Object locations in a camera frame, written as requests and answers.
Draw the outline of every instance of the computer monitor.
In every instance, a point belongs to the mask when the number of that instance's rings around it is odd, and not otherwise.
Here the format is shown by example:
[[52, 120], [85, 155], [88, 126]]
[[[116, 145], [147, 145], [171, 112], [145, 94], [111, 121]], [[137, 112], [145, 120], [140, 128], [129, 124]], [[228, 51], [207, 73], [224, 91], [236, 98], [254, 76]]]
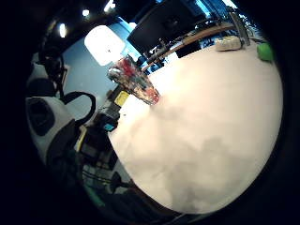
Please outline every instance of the computer monitor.
[[160, 38], [171, 41], [205, 18], [203, 11], [199, 9], [195, 14], [182, 0], [165, 0], [142, 17], [127, 40], [139, 53], [146, 53], [159, 44]]

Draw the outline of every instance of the round table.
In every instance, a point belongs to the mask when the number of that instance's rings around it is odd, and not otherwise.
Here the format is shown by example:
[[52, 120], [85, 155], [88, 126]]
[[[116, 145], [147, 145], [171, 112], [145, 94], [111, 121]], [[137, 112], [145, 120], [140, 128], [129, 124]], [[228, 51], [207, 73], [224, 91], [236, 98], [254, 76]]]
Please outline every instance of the round table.
[[257, 44], [215, 46], [150, 75], [161, 94], [149, 106], [130, 96], [112, 146], [135, 184], [177, 212], [212, 213], [254, 181], [275, 145], [283, 94], [275, 64]]

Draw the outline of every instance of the yellow object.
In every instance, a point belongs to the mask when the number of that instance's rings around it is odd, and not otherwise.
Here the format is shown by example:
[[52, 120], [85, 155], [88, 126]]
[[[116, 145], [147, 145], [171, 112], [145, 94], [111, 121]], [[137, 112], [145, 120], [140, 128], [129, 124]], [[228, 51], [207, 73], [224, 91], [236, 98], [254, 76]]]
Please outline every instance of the yellow object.
[[129, 93], [121, 91], [118, 97], [114, 100], [114, 103], [122, 107], [124, 102], [127, 100]]
[[83, 138], [85, 137], [85, 134], [87, 131], [85, 126], [81, 126], [80, 130], [81, 130], [81, 135], [80, 135], [79, 139], [76, 141], [76, 144], [74, 146], [76, 152], [79, 152], [81, 150], [82, 145], [83, 145]]

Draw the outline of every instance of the wall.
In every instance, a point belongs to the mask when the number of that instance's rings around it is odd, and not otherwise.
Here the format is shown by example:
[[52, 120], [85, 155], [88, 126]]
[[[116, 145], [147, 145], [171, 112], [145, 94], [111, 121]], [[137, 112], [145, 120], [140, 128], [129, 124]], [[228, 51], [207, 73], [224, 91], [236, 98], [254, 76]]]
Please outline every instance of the wall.
[[[126, 41], [132, 28], [124, 21], [110, 26], [116, 35], [126, 42], [126, 48], [122, 54], [129, 53], [137, 59], [139, 53]], [[84, 38], [78, 40], [74, 45], [64, 52], [65, 63], [70, 66], [66, 78], [65, 93], [72, 91], [85, 91], [94, 95], [97, 99], [97, 109], [106, 100], [106, 94], [113, 90], [116, 84], [110, 81], [106, 74], [112, 65], [102, 67], [84, 46]], [[67, 108], [76, 119], [85, 116], [90, 109], [90, 100], [87, 97], [79, 97], [70, 102]]]

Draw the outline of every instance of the green object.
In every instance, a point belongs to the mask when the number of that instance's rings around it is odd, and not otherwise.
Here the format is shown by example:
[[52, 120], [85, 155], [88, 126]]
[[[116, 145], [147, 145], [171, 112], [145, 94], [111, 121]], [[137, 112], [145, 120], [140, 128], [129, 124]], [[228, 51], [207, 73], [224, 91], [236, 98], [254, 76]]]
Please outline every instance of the green object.
[[257, 46], [257, 53], [259, 58], [263, 61], [273, 61], [273, 51], [268, 43], [263, 43]]

